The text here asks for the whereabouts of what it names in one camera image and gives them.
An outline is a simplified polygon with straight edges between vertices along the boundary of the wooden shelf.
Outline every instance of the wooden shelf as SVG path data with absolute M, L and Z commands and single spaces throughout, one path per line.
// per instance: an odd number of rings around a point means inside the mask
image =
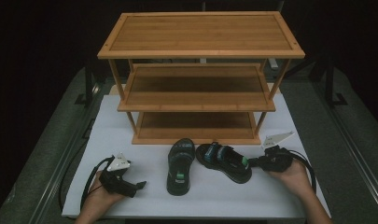
M 135 64 L 118 111 L 275 111 L 258 63 Z
M 123 13 L 100 59 L 303 58 L 278 11 Z
M 122 13 L 98 53 L 107 59 L 134 144 L 260 144 L 259 129 L 291 59 L 305 56 L 278 11 Z M 266 60 L 284 59 L 269 90 Z M 116 59 L 131 73 L 122 87 Z M 134 59 L 262 59 L 260 63 L 134 63 Z M 131 112 L 139 112 L 133 120 Z M 254 112 L 262 112 L 258 122 Z
M 174 144 L 188 137 L 195 144 L 260 144 L 252 112 L 142 112 L 133 144 Z

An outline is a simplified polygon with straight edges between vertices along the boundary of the shelf top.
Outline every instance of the shelf top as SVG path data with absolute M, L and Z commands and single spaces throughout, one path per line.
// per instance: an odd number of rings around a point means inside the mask
M 99 59 L 303 58 L 278 11 L 123 13 Z

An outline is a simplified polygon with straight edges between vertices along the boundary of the black sandal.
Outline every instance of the black sandal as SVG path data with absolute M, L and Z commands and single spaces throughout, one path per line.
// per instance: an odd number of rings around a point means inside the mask
M 246 183 L 252 176 L 252 169 L 246 157 L 234 151 L 232 147 L 202 144 L 195 151 L 197 160 L 208 169 L 223 172 L 238 184 Z
M 195 159 L 194 143 L 188 138 L 177 141 L 168 154 L 168 192 L 181 196 L 189 192 L 189 168 Z

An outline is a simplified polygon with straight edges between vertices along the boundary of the floor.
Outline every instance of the floor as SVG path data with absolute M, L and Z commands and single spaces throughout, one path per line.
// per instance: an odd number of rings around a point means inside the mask
M 275 71 L 267 70 L 267 79 L 272 82 Z M 287 78 L 280 89 L 314 166 L 333 221 L 378 223 L 378 123 L 342 72 L 334 69 L 333 89 L 344 97 L 347 105 L 330 108 L 324 100 L 325 80 L 310 81 L 310 70 L 311 66 L 306 67 Z M 61 206 L 85 150 L 102 96 L 114 85 L 111 77 L 95 83 L 93 100 L 84 106 L 77 103 L 77 97 L 85 93 L 84 75 L 83 68 L 63 95 L 22 169 L 9 201 L 0 210 L 0 223 L 74 222 L 61 217 Z M 99 223 L 124 223 L 124 220 Z M 268 220 L 268 223 L 296 224 L 304 220 Z

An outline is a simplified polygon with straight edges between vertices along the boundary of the wire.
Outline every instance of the wire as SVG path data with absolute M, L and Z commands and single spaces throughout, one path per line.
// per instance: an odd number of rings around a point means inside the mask
M 104 162 L 108 162 L 107 166 L 110 165 L 110 163 L 114 160 L 114 156 L 110 157 L 110 158 L 106 158 L 104 160 L 102 160 L 101 162 L 98 163 L 98 165 L 96 165 L 93 169 L 92 169 L 92 172 L 90 174 L 90 177 L 89 179 L 87 180 L 87 183 L 86 183 L 86 186 L 84 187 L 84 190 L 83 190 L 83 194 L 81 196 L 81 203 L 80 203 L 80 210 L 81 208 L 83 207 L 83 204 L 84 202 L 86 201 L 87 199 L 87 196 L 89 195 L 89 189 L 90 189 L 90 185 L 91 185 L 91 182 L 93 180 L 93 178 L 95 177 L 95 174 L 96 172 L 98 172 L 98 169 L 99 167 L 104 163 Z
M 61 212 L 63 210 L 63 201 L 62 201 L 62 191 L 63 191 L 63 182 L 64 182 L 64 179 L 66 178 L 66 175 L 67 175 L 67 172 L 69 171 L 69 168 L 70 166 L 72 165 L 74 159 L 76 158 L 76 156 L 78 155 L 78 153 L 81 151 L 81 149 L 84 148 L 84 146 L 86 146 L 88 143 L 88 139 L 86 139 L 84 141 L 84 143 L 78 148 L 78 151 L 75 153 L 75 155 L 72 157 L 72 159 L 70 160 L 69 164 L 67 165 L 64 173 L 63 173 L 63 178 L 61 179 L 61 182 L 60 182 L 60 186 L 58 188 L 58 203 L 59 203 L 59 206 L 60 206 L 60 209 L 61 209 Z
M 295 154 L 297 154 L 297 155 L 299 155 L 299 156 L 301 156 L 305 161 L 307 161 L 308 162 L 308 160 L 307 160 L 307 158 L 305 158 L 300 152 L 298 152 L 298 151 L 295 151 L 295 150 L 289 150 L 289 152 L 291 152 L 291 153 L 295 153 Z
M 96 189 L 91 190 L 90 192 L 88 192 L 87 196 L 89 196 L 90 194 L 92 194 L 94 191 L 98 190 L 102 186 L 103 185 L 100 185 L 100 186 L 96 187 Z
M 290 156 L 293 157 L 294 159 L 296 160 L 299 160 L 300 162 L 302 162 L 308 169 L 308 171 L 310 172 L 310 176 L 311 176 L 311 186 L 314 190 L 314 193 L 316 193 L 316 177 L 315 177 L 315 171 L 314 169 L 312 168 L 311 164 L 308 162 L 307 159 L 305 159 L 305 157 L 301 157 L 297 154 L 294 154 L 294 153 L 290 153 Z

